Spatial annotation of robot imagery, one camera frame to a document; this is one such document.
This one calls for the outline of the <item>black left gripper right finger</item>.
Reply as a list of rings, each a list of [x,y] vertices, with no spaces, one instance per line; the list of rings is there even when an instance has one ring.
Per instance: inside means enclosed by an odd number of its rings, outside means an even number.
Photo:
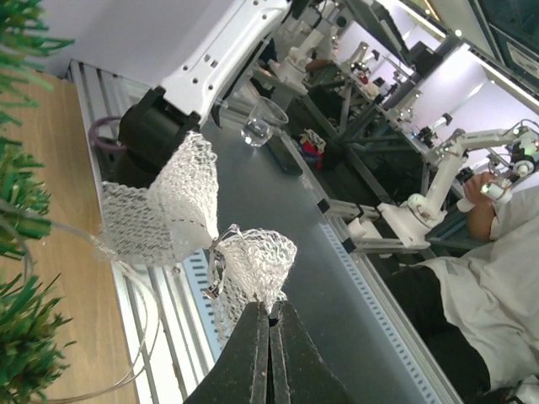
[[[323,361],[289,301],[269,318],[269,403],[356,403]]]

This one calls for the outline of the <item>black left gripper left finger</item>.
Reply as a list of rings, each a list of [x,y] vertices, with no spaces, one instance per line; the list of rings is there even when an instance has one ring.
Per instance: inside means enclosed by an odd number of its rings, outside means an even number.
[[[247,304],[217,362],[185,401],[267,402],[269,329],[264,305]]]

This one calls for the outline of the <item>silver mesh ribbon bow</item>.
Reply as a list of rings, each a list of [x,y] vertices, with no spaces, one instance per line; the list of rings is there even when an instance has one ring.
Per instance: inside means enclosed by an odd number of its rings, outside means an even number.
[[[221,342],[232,334],[245,306],[272,311],[283,290],[297,247],[277,231],[217,228],[217,155],[211,143],[189,132],[146,189],[104,182],[99,248],[130,265],[173,267],[193,253],[209,253],[205,295],[216,312]]]

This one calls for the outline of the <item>small green christmas tree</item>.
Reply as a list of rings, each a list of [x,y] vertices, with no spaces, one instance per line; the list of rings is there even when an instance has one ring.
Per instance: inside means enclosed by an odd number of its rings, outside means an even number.
[[[23,87],[50,84],[38,78],[46,58],[72,44],[48,35],[39,1],[1,3],[1,128],[21,126],[11,109],[36,109],[39,103]],[[45,390],[67,369],[56,337],[69,321],[56,312],[60,298],[51,296],[34,273],[30,241],[51,234],[51,195],[35,177],[44,165],[22,141],[1,137],[1,256],[20,261],[21,271],[1,278],[1,401],[44,402]]]

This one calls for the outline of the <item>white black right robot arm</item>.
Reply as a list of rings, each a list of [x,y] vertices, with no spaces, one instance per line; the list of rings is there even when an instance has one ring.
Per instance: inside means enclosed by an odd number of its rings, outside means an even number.
[[[147,188],[190,130],[206,121],[220,93],[246,70],[262,41],[291,9],[289,1],[235,1],[194,53],[148,90],[120,120],[115,181]]]

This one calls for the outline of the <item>person in white shirt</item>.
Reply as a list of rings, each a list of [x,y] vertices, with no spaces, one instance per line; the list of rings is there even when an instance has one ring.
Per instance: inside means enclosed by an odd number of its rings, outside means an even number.
[[[385,280],[464,402],[538,373],[538,188],[498,204],[482,193],[492,179],[464,185],[468,233],[482,246]]]

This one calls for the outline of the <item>black phone on desk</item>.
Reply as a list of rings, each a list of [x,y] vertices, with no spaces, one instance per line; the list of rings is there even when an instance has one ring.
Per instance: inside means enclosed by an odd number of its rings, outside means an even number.
[[[278,136],[271,137],[266,146],[269,149],[270,154],[277,162],[280,169],[287,174],[293,176],[301,176],[303,170],[298,164],[296,159],[292,156],[291,152],[285,145],[285,143]]]

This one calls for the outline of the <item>red blue small object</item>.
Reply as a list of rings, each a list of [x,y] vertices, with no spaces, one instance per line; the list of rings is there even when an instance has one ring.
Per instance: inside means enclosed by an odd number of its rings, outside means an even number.
[[[307,162],[315,164],[323,160],[326,141],[316,131],[305,129],[300,135],[298,145],[302,156]]]

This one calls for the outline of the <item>clear plastic cup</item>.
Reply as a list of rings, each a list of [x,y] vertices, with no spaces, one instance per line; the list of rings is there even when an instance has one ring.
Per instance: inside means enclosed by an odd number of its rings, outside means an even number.
[[[259,97],[241,129],[245,143],[261,147],[289,122],[286,112],[274,101]]]

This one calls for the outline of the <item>aluminium front mounting rail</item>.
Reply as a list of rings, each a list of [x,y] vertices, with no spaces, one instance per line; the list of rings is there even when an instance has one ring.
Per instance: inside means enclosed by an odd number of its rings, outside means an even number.
[[[147,87],[71,61],[87,130],[102,215],[99,243],[110,260],[132,379],[141,403],[180,403],[204,379],[221,347],[202,250],[176,254],[168,230],[150,219],[145,196],[152,167],[119,143]]]

